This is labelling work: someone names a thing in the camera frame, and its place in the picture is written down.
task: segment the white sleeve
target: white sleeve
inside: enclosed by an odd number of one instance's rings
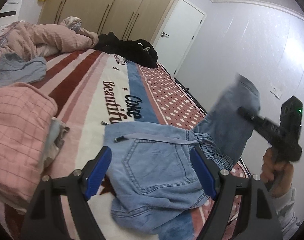
[[[291,188],[285,195],[273,198],[273,205],[282,228],[283,240],[289,240],[301,225],[293,210],[295,196],[296,189]]]

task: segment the pink plaid fabric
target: pink plaid fabric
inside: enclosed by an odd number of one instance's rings
[[[57,112],[55,101],[25,83],[0,88],[0,190],[30,200],[39,160]]]

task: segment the polka dot fabric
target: polka dot fabric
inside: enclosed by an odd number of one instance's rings
[[[190,130],[204,118],[204,114],[196,104],[189,99],[162,66],[159,65],[156,69],[140,67],[140,70],[166,124]],[[246,171],[242,169],[239,163],[233,167],[230,173],[241,178],[248,177]],[[230,219],[238,213],[240,202],[241,197],[235,196]],[[213,205],[214,201],[209,199],[201,207],[191,210],[195,239],[209,217]],[[227,227],[223,239],[230,239],[232,237],[234,227],[234,222]]]

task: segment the door frame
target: door frame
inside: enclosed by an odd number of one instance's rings
[[[186,49],[186,51],[185,51],[185,53],[184,53],[184,55],[183,55],[180,63],[178,64],[178,66],[177,66],[177,68],[176,68],[176,70],[175,70],[175,72],[173,74],[173,77],[176,76],[176,74],[178,73],[178,70],[181,68],[181,66],[183,64],[183,61],[184,61],[185,57],[187,56],[187,54],[188,54],[188,52],[189,52],[189,50],[190,50],[193,42],[195,41],[196,36],[198,35],[198,33],[199,33],[200,29],[201,29],[201,26],[204,23],[205,18],[207,16],[207,14],[203,10],[201,10],[198,6],[196,6],[193,3],[191,3],[189,0],[183,0],[183,1],[186,2],[186,3],[188,3],[189,5],[191,5],[195,9],[197,9],[200,13],[202,13],[203,14],[203,18],[202,18],[201,24],[199,24],[198,28],[196,29],[196,32],[194,34],[194,38],[190,41],[189,46],[187,47],[187,49]],[[160,28],[159,32],[157,33],[156,39],[153,42],[153,47],[154,48],[156,47],[156,44],[157,44],[157,42],[159,41],[159,39],[161,37],[161,33],[162,33],[163,29],[165,28],[166,24],[168,23],[168,20],[170,19],[171,15],[172,15],[172,12],[174,11],[174,8],[178,4],[178,2],[179,2],[179,0],[175,0],[173,2],[172,6],[171,6],[171,9],[169,10],[167,16],[165,17],[164,22],[162,23],[161,28]]]

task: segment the wooden wardrobe door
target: wooden wardrobe door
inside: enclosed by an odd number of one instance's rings
[[[75,16],[82,19],[82,27],[97,33],[114,0],[66,0],[59,21]]]
[[[102,33],[114,32],[120,40],[124,39],[138,17],[137,10],[141,2],[142,0],[115,0]]]
[[[165,10],[174,0],[143,0],[138,10],[139,16],[127,36],[127,40],[144,39],[151,42],[154,32]]]
[[[39,17],[39,24],[55,23],[64,0],[46,0]]]

